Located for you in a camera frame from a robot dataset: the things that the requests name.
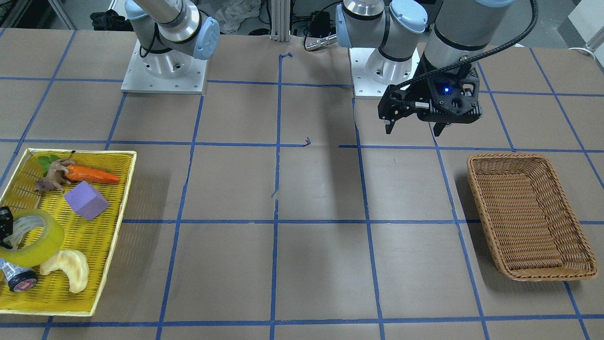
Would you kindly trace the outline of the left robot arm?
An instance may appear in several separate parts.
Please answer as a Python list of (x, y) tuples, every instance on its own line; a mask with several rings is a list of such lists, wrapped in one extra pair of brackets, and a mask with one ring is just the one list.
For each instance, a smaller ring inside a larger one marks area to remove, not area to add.
[(409, 64), (429, 26), (416, 0), (344, 0), (336, 7), (336, 36), (346, 48), (372, 48), (368, 71), (386, 86), (378, 118), (390, 134), (395, 123), (416, 115), (434, 124), (439, 136), (450, 124), (471, 124), (483, 115), (480, 81), (473, 57), (479, 56), (510, 8), (511, 0), (442, 0), (416, 71)]

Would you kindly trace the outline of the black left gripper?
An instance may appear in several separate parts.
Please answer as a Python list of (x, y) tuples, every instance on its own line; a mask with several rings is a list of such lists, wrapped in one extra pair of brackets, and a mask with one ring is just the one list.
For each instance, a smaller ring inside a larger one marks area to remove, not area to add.
[(453, 123), (470, 124), (483, 115), (478, 101), (480, 79), (472, 67), (465, 78), (442, 73), (411, 84), (405, 90), (390, 91), (377, 105), (377, 116), (391, 134), (395, 122), (416, 114), (423, 122), (434, 122), (434, 137)]

